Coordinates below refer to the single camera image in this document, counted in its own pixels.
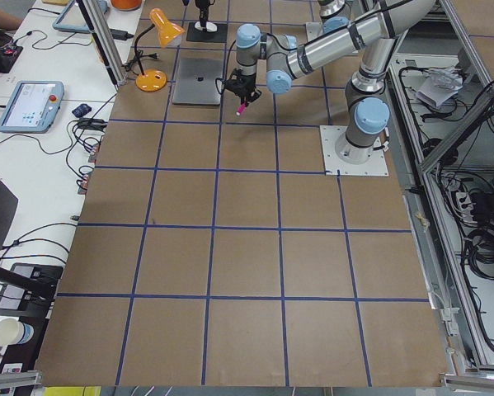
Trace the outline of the pink pen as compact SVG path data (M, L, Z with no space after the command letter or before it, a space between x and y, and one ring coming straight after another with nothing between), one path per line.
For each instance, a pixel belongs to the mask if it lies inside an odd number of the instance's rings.
M236 111L236 115L237 116L240 116L247 108L247 104L246 103L243 103L239 106L239 108L237 109Z

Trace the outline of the white computer mouse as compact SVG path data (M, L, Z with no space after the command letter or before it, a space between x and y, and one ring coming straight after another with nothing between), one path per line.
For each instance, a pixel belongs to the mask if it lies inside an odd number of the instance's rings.
M205 24L201 24L199 21L195 23L195 28L198 31L215 33L218 27L213 22L207 21Z

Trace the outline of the black mousepad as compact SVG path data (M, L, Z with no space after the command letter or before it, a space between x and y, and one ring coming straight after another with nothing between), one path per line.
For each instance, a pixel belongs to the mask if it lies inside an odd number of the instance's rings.
M196 30L195 22L190 22L186 33L186 40L190 42L225 43L227 41L228 26L222 23L216 25L218 30L215 33L210 33Z

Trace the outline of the grey closed laptop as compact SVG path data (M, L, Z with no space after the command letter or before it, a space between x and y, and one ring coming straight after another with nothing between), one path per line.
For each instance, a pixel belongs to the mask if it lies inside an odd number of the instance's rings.
M216 79L222 76L222 59L181 58L172 103L176 105L218 106Z

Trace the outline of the orange round object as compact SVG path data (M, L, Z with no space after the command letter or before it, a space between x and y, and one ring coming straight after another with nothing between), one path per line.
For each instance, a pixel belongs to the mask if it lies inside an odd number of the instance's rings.
M142 0L111 0L111 5L119 11L129 12L139 9Z

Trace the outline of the black power adapter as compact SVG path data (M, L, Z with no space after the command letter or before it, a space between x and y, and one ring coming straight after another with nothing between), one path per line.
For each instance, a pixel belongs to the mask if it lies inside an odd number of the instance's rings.
M129 40L134 37L134 35L129 33L128 31L110 28L110 32L111 32L111 36L115 40Z

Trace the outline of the blue teach pendant far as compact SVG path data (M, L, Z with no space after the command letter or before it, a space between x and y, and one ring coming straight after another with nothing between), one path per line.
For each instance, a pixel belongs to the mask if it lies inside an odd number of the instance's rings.
M69 1L52 24L57 31L89 33L93 24L86 22L78 1Z

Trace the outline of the blue teach pendant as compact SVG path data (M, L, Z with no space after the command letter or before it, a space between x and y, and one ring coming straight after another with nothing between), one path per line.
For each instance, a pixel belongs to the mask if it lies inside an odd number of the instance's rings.
M60 81L20 81L0 118L0 132L47 132L63 98L64 85Z
M89 33L93 24L86 22L78 1L69 1L52 24L57 31Z

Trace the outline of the dark blue small pouch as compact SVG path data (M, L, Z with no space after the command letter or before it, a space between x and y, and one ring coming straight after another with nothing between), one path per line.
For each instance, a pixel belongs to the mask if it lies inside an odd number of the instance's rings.
M85 115L87 115L88 113L90 113L91 111L92 111L92 108L88 104L82 103L79 106L77 106L75 109L73 109L72 113L75 117L82 118Z

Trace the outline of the crumpled white paper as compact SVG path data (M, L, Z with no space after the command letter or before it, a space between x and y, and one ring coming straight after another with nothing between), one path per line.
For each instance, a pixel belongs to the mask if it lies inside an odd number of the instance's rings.
M463 76L459 68L428 68L427 78L416 91L416 98L439 109L463 88Z

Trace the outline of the blue teach pendant near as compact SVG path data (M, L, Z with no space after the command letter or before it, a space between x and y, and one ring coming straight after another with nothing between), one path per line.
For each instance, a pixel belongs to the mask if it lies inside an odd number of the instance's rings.
M64 85L60 81L20 81L0 118L0 132L47 132L63 98Z

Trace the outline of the black monitor stand base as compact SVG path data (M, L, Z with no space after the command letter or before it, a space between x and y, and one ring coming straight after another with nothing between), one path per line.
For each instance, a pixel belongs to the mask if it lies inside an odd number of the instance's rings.
M61 266L14 263L0 267L0 316L44 318L63 274Z

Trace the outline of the white paper cup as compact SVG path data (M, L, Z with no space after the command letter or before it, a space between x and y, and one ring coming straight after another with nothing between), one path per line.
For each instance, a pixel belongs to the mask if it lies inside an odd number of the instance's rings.
M0 321L0 347L26 344L34 333L32 325L14 318L5 318Z

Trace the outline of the aluminium frame post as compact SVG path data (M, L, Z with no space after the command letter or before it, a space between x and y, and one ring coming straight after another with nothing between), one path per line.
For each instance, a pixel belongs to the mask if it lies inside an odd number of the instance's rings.
M77 0L77 3L111 82L116 87L123 85L126 82L127 73L124 70L111 30L107 25L104 12L101 10L98 1Z

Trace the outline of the aluminium diagonal frame strut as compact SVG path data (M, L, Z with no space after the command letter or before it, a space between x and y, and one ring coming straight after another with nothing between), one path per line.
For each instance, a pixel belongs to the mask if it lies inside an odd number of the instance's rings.
M467 112L466 116L457 125L455 130L443 138L430 154L419 165L421 174L427 174L434 169L437 163L447 158L450 153L463 143L474 130L481 126L494 110L494 80L481 92L479 98Z

